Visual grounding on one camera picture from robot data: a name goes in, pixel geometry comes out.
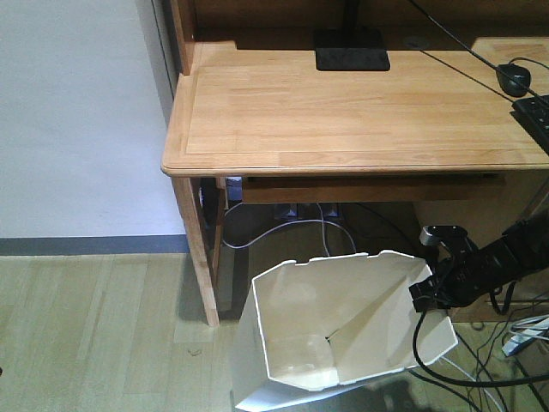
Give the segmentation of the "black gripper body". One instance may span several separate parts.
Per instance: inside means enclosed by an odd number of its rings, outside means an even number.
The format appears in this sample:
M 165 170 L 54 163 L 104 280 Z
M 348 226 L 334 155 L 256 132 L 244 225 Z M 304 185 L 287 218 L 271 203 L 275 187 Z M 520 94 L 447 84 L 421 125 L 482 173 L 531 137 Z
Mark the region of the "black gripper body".
M 435 272 L 408 288 L 416 312 L 465 307 L 505 283 L 506 244 L 497 240 L 483 248 L 453 250 Z

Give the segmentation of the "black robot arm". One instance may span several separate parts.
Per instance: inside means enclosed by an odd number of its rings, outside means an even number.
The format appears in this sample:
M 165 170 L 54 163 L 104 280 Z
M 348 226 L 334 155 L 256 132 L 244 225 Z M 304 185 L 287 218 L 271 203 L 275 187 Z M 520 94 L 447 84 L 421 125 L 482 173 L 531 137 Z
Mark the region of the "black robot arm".
M 463 227 L 435 225 L 422 229 L 423 245 L 442 245 L 449 257 L 422 282 L 408 288 L 416 312 L 465 307 L 503 285 L 548 268 L 548 211 L 508 227 L 479 248 Z

